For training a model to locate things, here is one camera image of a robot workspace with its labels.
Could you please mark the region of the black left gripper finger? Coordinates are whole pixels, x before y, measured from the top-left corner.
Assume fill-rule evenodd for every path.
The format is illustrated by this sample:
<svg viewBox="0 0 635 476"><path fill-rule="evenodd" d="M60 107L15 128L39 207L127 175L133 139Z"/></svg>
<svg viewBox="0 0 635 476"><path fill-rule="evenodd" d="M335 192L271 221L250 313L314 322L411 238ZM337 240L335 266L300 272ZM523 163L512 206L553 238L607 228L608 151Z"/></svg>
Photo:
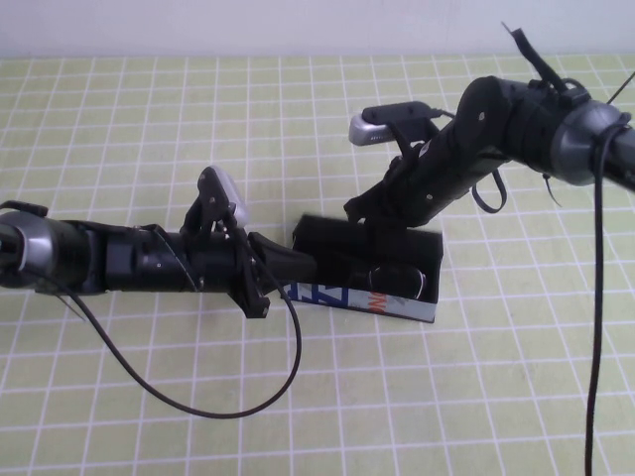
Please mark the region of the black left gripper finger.
<svg viewBox="0 0 635 476"><path fill-rule="evenodd" d="M269 278L263 271L257 272L257 293L259 297L266 297L268 294L275 292L278 286L284 287L294 283L294 279Z"/></svg>
<svg viewBox="0 0 635 476"><path fill-rule="evenodd" d="M279 281L304 282L312 279L318 270L317 262L312 256L284 247L258 232L248 235L248 243Z"/></svg>

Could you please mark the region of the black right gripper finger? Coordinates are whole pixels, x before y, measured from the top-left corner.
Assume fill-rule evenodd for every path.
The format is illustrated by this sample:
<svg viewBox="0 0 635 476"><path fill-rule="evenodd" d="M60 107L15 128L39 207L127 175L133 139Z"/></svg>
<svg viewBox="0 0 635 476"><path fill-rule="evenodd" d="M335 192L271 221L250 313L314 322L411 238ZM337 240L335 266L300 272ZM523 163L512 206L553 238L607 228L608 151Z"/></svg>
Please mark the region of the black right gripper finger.
<svg viewBox="0 0 635 476"><path fill-rule="evenodd" d="M377 280L374 278L376 271L380 268L381 265L381 229L375 223L370 223L367 225L367 238L368 243L371 248L370 250L370 258L368 265L368 273L367 273L367 282L369 290L372 292L377 292L378 289L376 287Z"/></svg>

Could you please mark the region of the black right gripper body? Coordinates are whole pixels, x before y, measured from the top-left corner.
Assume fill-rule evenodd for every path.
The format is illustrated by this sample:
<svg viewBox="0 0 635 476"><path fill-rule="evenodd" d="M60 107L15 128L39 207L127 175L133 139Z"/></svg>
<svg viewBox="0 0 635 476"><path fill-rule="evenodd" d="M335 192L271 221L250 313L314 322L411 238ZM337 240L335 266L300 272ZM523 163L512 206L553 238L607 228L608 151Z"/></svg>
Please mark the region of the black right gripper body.
<svg viewBox="0 0 635 476"><path fill-rule="evenodd" d="M428 142L408 158L394 162L371 188L349 199L349 221L396 228L429 223L477 182L477 172L464 164L457 150Z"/></svg>

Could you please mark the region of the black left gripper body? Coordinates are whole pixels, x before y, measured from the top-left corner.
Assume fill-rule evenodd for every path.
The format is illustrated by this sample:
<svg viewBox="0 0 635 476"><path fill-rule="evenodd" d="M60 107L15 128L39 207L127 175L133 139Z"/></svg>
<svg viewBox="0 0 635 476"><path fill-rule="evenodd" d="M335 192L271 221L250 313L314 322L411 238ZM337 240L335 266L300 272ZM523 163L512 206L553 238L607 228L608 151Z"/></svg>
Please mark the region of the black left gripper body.
<svg viewBox="0 0 635 476"><path fill-rule="evenodd" d="M214 232L201 241L178 233L168 237L169 293L226 294L247 318L267 316L270 301L245 231Z"/></svg>

